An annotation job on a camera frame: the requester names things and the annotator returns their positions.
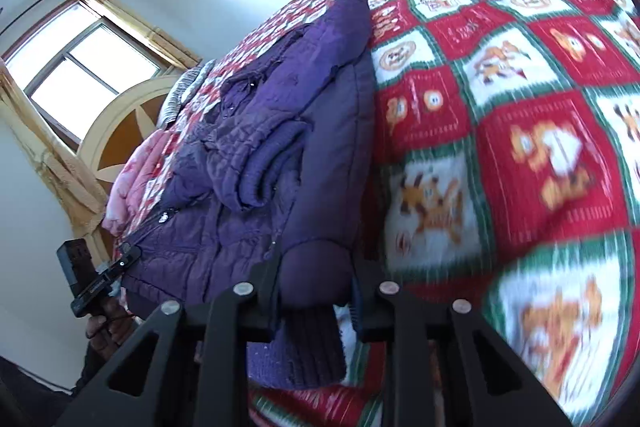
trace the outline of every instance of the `yellow curtain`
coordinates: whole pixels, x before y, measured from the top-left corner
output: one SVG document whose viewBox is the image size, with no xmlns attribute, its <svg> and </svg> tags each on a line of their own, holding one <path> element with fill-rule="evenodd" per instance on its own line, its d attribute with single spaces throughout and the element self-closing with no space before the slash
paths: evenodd
<svg viewBox="0 0 640 427">
<path fill-rule="evenodd" d="M 118 0 L 83 0 L 102 17 L 107 17 L 133 38 L 153 49 L 177 68 L 188 70 L 202 60 L 195 53 L 172 39 L 157 26 L 152 26 Z"/>
<path fill-rule="evenodd" d="M 44 121 L 0 60 L 0 118 L 69 216 L 76 237 L 90 235 L 104 217 L 107 194 L 94 175 Z"/>
</svg>

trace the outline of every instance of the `pink clothing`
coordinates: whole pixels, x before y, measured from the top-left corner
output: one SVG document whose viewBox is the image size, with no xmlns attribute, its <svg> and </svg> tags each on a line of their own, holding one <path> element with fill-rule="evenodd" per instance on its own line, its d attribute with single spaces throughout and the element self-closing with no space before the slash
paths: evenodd
<svg viewBox="0 0 640 427">
<path fill-rule="evenodd" d="M 118 174 L 111 188 L 102 227 L 111 235 L 120 235 L 137 212 L 145 194 L 146 182 L 158 164 L 168 131 L 156 130 L 140 144 Z"/>
</svg>

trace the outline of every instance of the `purple jacket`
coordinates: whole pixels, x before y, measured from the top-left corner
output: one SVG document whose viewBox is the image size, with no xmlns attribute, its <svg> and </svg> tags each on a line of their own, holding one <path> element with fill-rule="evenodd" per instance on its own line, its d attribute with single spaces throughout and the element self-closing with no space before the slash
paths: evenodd
<svg viewBox="0 0 640 427">
<path fill-rule="evenodd" d="M 133 312 L 136 297 L 210 301 L 281 239 L 282 323 L 271 344 L 247 353 L 263 385 L 344 376 L 331 305 L 349 296 L 369 171 L 370 32 L 367 0 L 337 0 L 226 80 L 221 103 L 180 147 L 158 207 L 127 238 L 142 250 L 122 282 Z"/>
</svg>

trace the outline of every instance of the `wooden headboard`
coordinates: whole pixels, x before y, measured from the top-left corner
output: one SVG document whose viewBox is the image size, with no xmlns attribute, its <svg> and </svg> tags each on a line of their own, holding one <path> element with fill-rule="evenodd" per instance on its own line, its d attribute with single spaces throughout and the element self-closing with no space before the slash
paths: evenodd
<svg viewBox="0 0 640 427">
<path fill-rule="evenodd" d="M 120 93 L 94 121 L 78 148 L 78 157 L 109 194 L 133 151 L 156 130 L 162 102 L 180 73 L 156 76 Z M 111 260 L 114 238 L 98 227 L 87 239 L 94 264 Z"/>
</svg>

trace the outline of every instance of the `patterned blanket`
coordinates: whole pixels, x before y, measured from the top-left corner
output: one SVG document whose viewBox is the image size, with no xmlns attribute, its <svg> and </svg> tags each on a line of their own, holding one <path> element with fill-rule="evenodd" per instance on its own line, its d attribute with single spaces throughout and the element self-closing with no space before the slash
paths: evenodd
<svg viewBox="0 0 640 427">
<path fill-rule="evenodd" d="M 132 229 L 220 84 L 333 1 L 293 0 L 217 63 L 172 128 Z M 640 341 L 640 32 L 631 0 L 369 5 L 379 91 L 367 208 L 381 212 L 367 213 L 365 229 L 383 231 L 372 248 L 419 295 L 482 306 L 572 421 L 589 422 Z M 380 423 L 383 346 L 357 343 L 337 312 L 345 382 L 254 388 L 254 421 Z"/>
</svg>

